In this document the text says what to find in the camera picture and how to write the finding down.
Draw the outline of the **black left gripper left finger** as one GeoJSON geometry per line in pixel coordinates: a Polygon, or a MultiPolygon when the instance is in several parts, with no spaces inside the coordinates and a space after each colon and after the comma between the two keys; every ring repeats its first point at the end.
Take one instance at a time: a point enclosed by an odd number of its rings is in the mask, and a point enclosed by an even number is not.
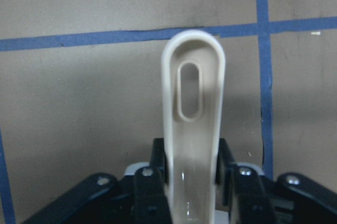
{"type": "Polygon", "coordinates": [[[155,138],[150,162],[120,180],[95,173],[26,219],[25,223],[172,223],[164,192],[164,140],[155,138]]]}

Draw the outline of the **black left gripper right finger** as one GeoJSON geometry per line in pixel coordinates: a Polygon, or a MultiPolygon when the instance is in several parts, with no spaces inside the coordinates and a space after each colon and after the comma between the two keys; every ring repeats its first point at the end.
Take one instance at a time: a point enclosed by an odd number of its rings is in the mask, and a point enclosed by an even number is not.
{"type": "Polygon", "coordinates": [[[336,193],[295,172],[269,179],[260,167],[235,161],[223,138],[216,183],[228,223],[336,223],[336,193]]]}

